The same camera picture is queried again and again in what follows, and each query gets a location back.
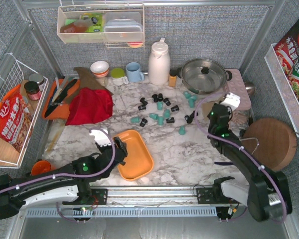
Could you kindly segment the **orange storage basket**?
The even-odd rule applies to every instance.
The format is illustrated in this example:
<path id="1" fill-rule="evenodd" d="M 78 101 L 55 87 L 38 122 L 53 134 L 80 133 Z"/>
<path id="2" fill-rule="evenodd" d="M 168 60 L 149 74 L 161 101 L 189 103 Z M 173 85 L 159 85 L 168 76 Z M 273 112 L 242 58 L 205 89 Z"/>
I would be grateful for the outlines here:
<path id="1" fill-rule="evenodd" d="M 119 165 L 118 171 L 121 177 L 127 181 L 135 181 L 148 175 L 154 167 L 154 160 L 143 141 L 143 138 L 136 130 L 126 130 L 117 134 L 117 137 L 126 143 L 127 157 L 125 165 Z"/>

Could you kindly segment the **cork mat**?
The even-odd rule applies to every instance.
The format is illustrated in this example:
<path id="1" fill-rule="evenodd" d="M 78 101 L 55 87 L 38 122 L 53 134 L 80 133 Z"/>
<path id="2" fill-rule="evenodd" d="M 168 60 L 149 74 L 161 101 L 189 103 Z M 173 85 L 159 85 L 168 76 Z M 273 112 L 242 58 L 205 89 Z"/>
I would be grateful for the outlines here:
<path id="1" fill-rule="evenodd" d="M 207 119 L 207 116 L 211 112 L 214 104 L 215 102 L 207 102 L 202 104 L 202 114 L 204 119 Z"/>

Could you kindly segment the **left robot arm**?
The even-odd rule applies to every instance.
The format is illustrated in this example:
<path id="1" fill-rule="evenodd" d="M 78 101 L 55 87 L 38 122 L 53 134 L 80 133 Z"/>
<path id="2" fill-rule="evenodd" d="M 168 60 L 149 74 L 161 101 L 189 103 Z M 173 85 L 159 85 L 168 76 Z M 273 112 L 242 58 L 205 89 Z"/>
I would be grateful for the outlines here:
<path id="1" fill-rule="evenodd" d="M 118 165 L 124 165 L 127 145 L 115 140 L 113 146 L 99 147 L 99 152 L 80 157 L 59 169 L 37 176 L 11 178 L 8 174 L 0 176 L 0 220 L 10 218 L 28 204 L 31 197 L 38 200 L 47 192 L 61 188 L 74 187 L 74 202 L 84 204 L 92 197 L 91 182 L 108 178 Z"/>

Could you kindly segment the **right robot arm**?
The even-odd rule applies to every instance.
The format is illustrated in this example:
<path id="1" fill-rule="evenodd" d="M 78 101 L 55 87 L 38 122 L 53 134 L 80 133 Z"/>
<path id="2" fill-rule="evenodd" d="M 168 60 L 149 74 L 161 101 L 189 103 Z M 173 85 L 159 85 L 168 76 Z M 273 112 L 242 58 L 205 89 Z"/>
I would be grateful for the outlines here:
<path id="1" fill-rule="evenodd" d="M 244 149 L 239 138 L 229 129 L 231 115 L 231 107 L 215 103 L 207 115 L 210 120 L 207 137 L 212 146 L 240 170 L 248 185 L 240 184 L 232 176 L 216 179 L 212 185 L 212 197 L 203 198 L 198 193 L 198 202 L 220 204 L 232 199 L 245 205 L 257 222 L 278 218 L 284 221 L 293 211 L 287 177 L 262 165 Z"/>

